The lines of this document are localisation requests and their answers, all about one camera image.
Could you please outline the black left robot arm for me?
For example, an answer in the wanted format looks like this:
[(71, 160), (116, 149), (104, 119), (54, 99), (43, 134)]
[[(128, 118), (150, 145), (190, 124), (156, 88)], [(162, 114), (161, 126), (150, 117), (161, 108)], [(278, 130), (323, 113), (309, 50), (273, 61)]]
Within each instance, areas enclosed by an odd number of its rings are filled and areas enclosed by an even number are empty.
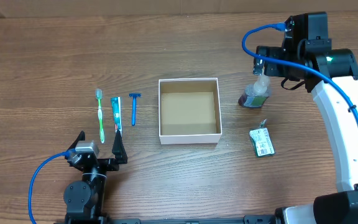
[(99, 148), (94, 141), (85, 140), (82, 131), (67, 150), (65, 159), (71, 167), (82, 172), (82, 179), (70, 183), (63, 194), (67, 205), (65, 223), (112, 223), (103, 212), (107, 173), (119, 170), (127, 163), (122, 133), (116, 131), (112, 158), (99, 158)]

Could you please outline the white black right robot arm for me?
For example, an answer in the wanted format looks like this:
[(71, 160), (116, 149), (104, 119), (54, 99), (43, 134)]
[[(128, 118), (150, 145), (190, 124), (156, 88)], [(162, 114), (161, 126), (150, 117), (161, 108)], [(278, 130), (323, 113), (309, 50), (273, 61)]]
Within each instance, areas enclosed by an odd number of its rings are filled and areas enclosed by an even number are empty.
[(333, 49), (325, 12), (290, 16), (273, 28), (281, 47), (259, 46), (254, 73), (299, 81), (323, 117), (334, 156), (334, 194), (308, 205), (278, 208), (276, 223), (358, 223), (358, 64), (349, 49)]

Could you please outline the green white soap packet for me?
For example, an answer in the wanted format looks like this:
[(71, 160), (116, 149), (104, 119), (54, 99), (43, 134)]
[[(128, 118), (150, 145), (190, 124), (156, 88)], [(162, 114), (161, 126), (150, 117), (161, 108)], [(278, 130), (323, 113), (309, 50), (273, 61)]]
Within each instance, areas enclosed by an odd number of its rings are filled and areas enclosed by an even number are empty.
[(266, 122), (267, 119), (263, 120), (258, 128), (249, 131), (250, 141), (254, 148), (256, 158), (273, 156), (275, 154), (269, 131), (265, 127)]

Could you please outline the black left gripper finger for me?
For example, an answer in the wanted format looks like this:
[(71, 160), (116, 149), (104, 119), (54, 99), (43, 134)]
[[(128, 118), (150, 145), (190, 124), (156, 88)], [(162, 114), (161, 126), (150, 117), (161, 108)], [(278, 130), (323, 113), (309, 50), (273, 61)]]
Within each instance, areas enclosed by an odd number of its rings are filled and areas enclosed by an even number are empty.
[(118, 164), (127, 164), (128, 157), (124, 149), (120, 130), (116, 131), (114, 144), (112, 146), (112, 153), (114, 154), (115, 160), (117, 160)]
[(74, 142), (71, 144), (71, 146), (68, 148), (68, 151), (70, 149), (74, 149), (76, 147), (76, 145), (80, 142), (80, 141), (84, 141), (85, 140), (85, 132), (81, 131), (78, 135), (78, 137), (74, 140)]

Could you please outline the white cardboard box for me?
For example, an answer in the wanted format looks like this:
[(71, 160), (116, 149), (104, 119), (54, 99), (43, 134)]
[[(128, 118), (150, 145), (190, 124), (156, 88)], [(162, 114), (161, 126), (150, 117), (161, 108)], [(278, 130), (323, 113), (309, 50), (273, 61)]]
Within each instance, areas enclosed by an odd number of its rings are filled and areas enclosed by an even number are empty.
[(158, 118), (162, 145), (217, 144), (223, 133), (218, 79), (160, 79)]

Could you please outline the clear soap pump bottle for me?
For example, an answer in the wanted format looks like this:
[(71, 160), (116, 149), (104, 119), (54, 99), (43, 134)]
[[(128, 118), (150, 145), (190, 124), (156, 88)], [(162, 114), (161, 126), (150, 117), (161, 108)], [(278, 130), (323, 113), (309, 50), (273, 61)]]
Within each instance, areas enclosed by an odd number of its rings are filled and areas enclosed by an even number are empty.
[(259, 75), (254, 84), (246, 86), (244, 93), (238, 99), (238, 104), (245, 108), (261, 108), (271, 94), (270, 78)]

